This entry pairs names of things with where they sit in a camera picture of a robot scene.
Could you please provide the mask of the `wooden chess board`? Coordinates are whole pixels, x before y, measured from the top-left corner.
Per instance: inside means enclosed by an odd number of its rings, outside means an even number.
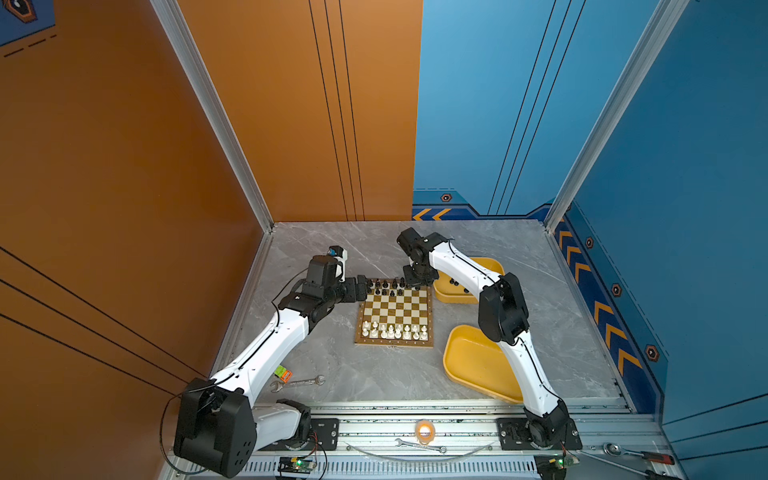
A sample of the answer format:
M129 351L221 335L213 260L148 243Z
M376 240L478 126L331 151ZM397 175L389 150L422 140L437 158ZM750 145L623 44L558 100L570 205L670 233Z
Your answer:
M432 348L433 289L409 287L403 278L370 278L359 305L354 343Z

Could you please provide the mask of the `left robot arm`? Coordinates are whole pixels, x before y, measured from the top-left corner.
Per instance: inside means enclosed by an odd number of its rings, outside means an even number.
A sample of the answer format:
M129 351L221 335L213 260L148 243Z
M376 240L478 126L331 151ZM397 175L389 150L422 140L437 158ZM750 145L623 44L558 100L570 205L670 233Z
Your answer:
M285 357L337 304L365 299L366 279L346 276L346 258L337 245L313 256L305 278L276 304L264 330L229 365L208 379L192 380L179 394L176 457L232 478L256 450L276 442L305 445L311 429L308 406L282 399L259 407L256 400Z

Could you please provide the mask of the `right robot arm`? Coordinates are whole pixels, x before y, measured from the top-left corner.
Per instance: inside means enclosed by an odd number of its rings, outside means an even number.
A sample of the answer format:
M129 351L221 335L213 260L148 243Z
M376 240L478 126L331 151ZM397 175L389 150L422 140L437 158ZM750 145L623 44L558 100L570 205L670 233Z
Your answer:
M409 258L403 267L408 285L430 286L444 273L478 300L478 326L500 347L513 370L533 443L540 448L563 446L571 437L572 419L537 356L518 277L481 266L437 232L422 236L407 228L397 244Z

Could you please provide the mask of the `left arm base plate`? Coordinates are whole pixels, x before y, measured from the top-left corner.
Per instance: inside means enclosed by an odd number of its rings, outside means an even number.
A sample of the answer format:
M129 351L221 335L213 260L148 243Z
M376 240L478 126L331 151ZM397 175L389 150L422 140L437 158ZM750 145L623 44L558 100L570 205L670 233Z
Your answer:
M309 452L315 447L315 440L326 451L337 449L340 420L338 418L312 418L309 436L306 440L280 440L262 448L262 451L299 451Z

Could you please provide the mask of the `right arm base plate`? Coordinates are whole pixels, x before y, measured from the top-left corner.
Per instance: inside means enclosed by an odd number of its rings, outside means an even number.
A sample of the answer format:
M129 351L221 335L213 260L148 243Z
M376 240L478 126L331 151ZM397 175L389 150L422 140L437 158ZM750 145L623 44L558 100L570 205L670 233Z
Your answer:
M578 451L583 448L576 423L569 419L565 426L551 435L549 444L538 443L532 433L530 422L523 418L499 418L496 420L501 448L512 450L559 450Z

